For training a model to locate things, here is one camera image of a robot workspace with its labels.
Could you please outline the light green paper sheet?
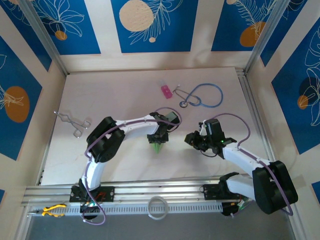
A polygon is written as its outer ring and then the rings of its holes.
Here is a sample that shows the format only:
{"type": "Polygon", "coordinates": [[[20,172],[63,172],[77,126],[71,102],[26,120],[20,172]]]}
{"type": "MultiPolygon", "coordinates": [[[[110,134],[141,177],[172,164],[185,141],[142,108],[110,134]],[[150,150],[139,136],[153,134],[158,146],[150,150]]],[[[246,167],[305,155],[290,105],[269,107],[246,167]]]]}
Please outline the light green paper sheet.
{"type": "Polygon", "coordinates": [[[165,141],[160,141],[160,140],[151,140],[149,141],[149,144],[153,147],[154,151],[156,154],[160,152],[162,149],[163,145],[165,144],[165,141]]]}

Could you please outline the blue stethoscope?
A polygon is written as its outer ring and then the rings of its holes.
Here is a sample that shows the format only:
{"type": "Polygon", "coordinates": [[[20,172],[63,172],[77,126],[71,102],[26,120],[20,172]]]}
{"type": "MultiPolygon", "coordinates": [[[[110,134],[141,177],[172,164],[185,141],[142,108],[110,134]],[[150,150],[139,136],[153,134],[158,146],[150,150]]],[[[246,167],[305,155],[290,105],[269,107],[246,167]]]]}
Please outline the blue stethoscope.
{"type": "Polygon", "coordinates": [[[182,90],[181,89],[181,85],[178,84],[172,92],[175,93],[178,97],[180,97],[182,99],[182,101],[179,103],[179,106],[181,108],[186,108],[188,105],[191,105],[193,107],[202,106],[202,107],[205,107],[205,108],[213,109],[213,108],[219,107],[222,104],[223,100],[224,100],[224,93],[223,93],[222,89],[218,85],[216,85],[214,83],[201,83],[201,84],[198,84],[190,92],[186,92],[186,91],[182,90]],[[215,105],[204,104],[202,102],[202,99],[199,96],[194,94],[197,89],[199,89],[200,87],[206,87],[206,86],[214,87],[220,92],[220,100],[219,100],[219,102],[217,104],[215,104],[215,105]],[[179,94],[179,92],[187,94],[187,96],[183,97],[182,95],[179,94]],[[196,102],[190,101],[189,98],[195,98],[196,102]]]}

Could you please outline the small pink bottle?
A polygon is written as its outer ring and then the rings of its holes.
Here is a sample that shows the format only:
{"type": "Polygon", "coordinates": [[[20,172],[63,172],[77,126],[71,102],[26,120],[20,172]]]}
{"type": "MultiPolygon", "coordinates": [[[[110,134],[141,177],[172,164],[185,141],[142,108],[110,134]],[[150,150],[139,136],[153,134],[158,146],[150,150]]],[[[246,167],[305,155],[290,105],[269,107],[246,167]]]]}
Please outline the small pink bottle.
{"type": "Polygon", "coordinates": [[[164,80],[162,80],[162,79],[161,79],[161,80],[158,80],[157,83],[158,83],[158,85],[159,85],[159,87],[160,87],[160,90],[161,90],[161,92],[163,93],[164,97],[165,97],[166,99],[172,98],[173,93],[172,93],[172,91],[170,90],[168,84],[167,84],[164,80]]]}

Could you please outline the white tape roll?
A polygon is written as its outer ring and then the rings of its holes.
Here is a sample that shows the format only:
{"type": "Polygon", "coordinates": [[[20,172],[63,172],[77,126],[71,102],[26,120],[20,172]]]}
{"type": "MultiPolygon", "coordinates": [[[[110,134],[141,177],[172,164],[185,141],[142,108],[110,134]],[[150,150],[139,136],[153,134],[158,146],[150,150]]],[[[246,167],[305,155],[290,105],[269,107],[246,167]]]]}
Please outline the white tape roll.
{"type": "Polygon", "coordinates": [[[168,212],[169,212],[168,202],[167,202],[163,197],[161,197],[161,196],[153,196],[153,197],[148,201],[148,203],[147,203],[147,213],[148,213],[148,216],[149,216],[151,219],[155,220],[155,221],[163,220],[163,219],[167,216],[168,212]],[[157,200],[161,201],[161,202],[164,204],[164,213],[163,213],[161,216],[159,216],[159,217],[156,217],[156,216],[152,215],[152,213],[151,213],[151,204],[152,204],[154,201],[157,201],[157,200]]]}

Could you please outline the black controller board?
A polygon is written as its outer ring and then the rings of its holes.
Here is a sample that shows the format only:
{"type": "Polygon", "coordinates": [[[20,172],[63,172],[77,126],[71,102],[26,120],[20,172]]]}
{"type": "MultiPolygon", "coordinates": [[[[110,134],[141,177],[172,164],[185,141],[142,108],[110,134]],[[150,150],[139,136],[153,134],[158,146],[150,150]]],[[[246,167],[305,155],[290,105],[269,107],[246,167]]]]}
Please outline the black controller board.
{"type": "Polygon", "coordinates": [[[239,215],[244,209],[245,201],[240,202],[223,202],[222,203],[222,214],[226,217],[232,217],[239,215]]]}
{"type": "Polygon", "coordinates": [[[80,206],[80,216],[87,221],[92,221],[95,219],[101,210],[99,209],[98,205],[93,201],[87,202],[80,206]]]}

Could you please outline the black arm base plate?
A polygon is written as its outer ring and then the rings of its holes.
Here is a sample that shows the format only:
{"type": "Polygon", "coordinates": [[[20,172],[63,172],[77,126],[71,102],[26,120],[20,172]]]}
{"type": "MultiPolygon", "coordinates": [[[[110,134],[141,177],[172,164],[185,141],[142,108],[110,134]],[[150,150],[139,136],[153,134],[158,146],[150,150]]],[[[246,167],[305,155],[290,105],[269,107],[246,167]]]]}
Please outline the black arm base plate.
{"type": "MultiPolygon", "coordinates": [[[[99,203],[113,202],[115,196],[115,187],[113,186],[100,186],[91,192],[92,197],[99,203]]],[[[70,203],[86,203],[91,201],[92,198],[89,196],[85,188],[79,186],[72,186],[69,197],[70,203]]]]}
{"type": "Polygon", "coordinates": [[[232,193],[224,184],[204,184],[202,193],[205,200],[241,200],[244,198],[239,193],[232,193]]]}

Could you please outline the aluminium side rail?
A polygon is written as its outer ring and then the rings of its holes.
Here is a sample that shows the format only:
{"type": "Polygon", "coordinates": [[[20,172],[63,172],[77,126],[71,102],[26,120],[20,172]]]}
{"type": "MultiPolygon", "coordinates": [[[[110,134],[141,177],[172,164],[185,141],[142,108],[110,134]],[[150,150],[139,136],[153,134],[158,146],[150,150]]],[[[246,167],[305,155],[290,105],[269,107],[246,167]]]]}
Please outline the aluminium side rail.
{"type": "Polygon", "coordinates": [[[45,146],[45,149],[44,149],[43,158],[41,160],[41,164],[40,164],[40,167],[39,167],[37,179],[36,179],[36,182],[35,182],[36,186],[39,186],[42,183],[42,179],[43,179],[43,175],[44,175],[44,171],[45,171],[45,166],[46,166],[46,162],[47,162],[47,158],[48,158],[48,154],[49,154],[49,149],[50,149],[50,145],[51,145],[51,142],[52,142],[53,132],[54,132],[54,129],[55,129],[55,124],[56,124],[56,120],[53,122],[53,127],[50,130],[49,139],[48,139],[48,142],[47,142],[47,144],[45,146]]]}
{"type": "Polygon", "coordinates": [[[266,153],[267,159],[275,162],[277,159],[275,157],[274,151],[272,149],[271,142],[268,138],[267,129],[263,123],[262,114],[259,109],[258,101],[253,93],[250,82],[247,76],[244,73],[243,69],[236,69],[237,77],[242,88],[242,92],[244,94],[245,100],[247,102],[257,135],[262,141],[262,145],[264,147],[264,151],[266,153]]]}

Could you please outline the aluminium mounting rail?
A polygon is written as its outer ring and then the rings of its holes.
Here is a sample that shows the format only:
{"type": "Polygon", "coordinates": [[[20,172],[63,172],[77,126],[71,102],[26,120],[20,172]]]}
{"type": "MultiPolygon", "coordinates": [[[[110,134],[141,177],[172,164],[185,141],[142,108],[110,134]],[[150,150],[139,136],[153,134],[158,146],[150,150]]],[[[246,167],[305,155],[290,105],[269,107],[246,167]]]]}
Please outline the aluminium mounting rail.
{"type": "MultiPolygon", "coordinates": [[[[113,202],[98,202],[100,204],[146,203],[154,196],[161,196],[169,203],[193,201],[238,202],[241,200],[205,200],[202,186],[217,184],[220,177],[182,178],[167,180],[141,180],[103,182],[102,187],[115,187],[113,202]]],[[[72,186],[75,185],[43,185],[28,186],[24,192],[21,204],[23,206],[49,206],[54,204],[70,204],[81,206],[88,202],[69,202],[72,186]]],[[[91,201],[97,202],[91,194],[91,201]]]]}

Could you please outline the aluminium frame post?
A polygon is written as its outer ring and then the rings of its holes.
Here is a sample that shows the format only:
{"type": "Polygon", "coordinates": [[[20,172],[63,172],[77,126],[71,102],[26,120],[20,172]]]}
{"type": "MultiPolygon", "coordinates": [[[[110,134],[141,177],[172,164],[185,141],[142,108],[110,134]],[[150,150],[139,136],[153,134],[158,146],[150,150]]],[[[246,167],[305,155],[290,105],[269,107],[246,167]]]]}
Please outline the aluminium frame post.
{"type": "Polygon", "coordinates": [[[38,39],[40,40],[41,44],[49,54],[50,58],[54,61],[57,65],[60,72],[66,77],[69,72],[61,59],[61,56],[52,40],[48,31],[46,30],[42,20],[38,16],[35,8],[33,7],[32,3],[29,0],[17,0],[20,9],[22,10],[25,18],[29,22],[30,26],[32,27],[33,31],[37,35],[38,39]]]}
{"type": "Polygon", "coordinates": [[[273,7],[269,7],[271,10],[269,17],[244,68],[246,74],[260,57],[262,57],[263,66],[268,64],[299,15],[300,4],[303,4],[304,0],[273,0],[270,3],[273,7]]]}

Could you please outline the yellow handled pliers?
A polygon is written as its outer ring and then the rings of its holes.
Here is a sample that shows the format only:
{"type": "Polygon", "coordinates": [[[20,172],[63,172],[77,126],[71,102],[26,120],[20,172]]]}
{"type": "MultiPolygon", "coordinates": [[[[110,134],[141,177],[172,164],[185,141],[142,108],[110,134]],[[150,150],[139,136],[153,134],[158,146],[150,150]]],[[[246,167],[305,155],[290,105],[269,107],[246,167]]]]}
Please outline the yellow handled pliers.
{"type": "Polygon", "coordinates": [[[60,218],[60,217],[64,217],[65,214],[61,213],[61,214],[56,214],[56,213],[52,213],[53,210],[56,209],[65,209],[67,207],[66,204],[60,203],[60,204],[56,204],[56,205],[52,205],[50,207],[44,207],[42,209],[37,209],[37,210],[32,210],[29,211],[28,214],[30,215],[41,215],[41,216],[50,216],[50,217],[55,217],[55,218],[60,218]]]}

